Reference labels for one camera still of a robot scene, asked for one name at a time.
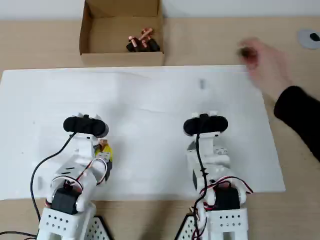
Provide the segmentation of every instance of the light wood surface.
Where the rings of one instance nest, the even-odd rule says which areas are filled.
[[[80,25],[80,21],[0,21],[0,70],[86,67],[79,56]],[[237,42],[257,36],[285,51],[294,81],[320,99],[320,50],[299,46],[300,28],[320,32],[320,17],[166,19],[165,64],[238,64]],[[287,191],[248,197],[249,238],[318,240],[320,163],[299,136],[274,117],[273,105],[265,98]],[[43,200],[38,202],[43,207]],[[187,201],[97,202],[97,213],[117,240],[173,240],[190,205]],[[30,199],[0,201],[0,213],[0,232],[37,232]]]

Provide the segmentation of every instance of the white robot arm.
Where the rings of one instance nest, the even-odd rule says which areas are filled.
[[[91,202],[95,190],[106,183],[112,169],[112,149],[106,140],[108,126],[88,115],[64,121],[67,132],[77,133],[75,154],[54,174],[46,196],[37,240],[112,239]]]
[[[194,136],[186,156],[201,200],[184,218],[176,240],[224,240],[225,233],[229,234],[227,239],[248,240],[247,209],[242,205],[246,202],[246,193],[253,191],[232,173],[228,151],[218,143],[227,127],[228,121],[216,112],[195,113],[183,126],[187,135]]]

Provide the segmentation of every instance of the white foam board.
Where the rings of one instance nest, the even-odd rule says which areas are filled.
[[[114,150],[111,176],[96,200],[189,200],[195,197],[183,123],[216,110],[231,168],[256,192],[285,190],[261,92],[242,66],[107,67],[7,70],[0,83],[0,199],[30,197],[34,167],[59,150],[67,117],[101,116]],[[75,150],[71,141],[44,163],[34,193],[45,196],[53,173]]]

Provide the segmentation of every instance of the human hand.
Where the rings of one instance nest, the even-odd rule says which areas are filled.
[[[246,65],[253,83],[277,101],[281,93],[293,85],[284,54],[258,38],[244,39],[239,45],[249,50],[240,59]]]

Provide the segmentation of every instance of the open cardboard box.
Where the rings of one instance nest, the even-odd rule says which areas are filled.
[[[128,52],[129,36],[153,28],[159,52]],[[161,0],[85,0],[79,39],[82,61],[90,66],[162,66],[164,63]]]

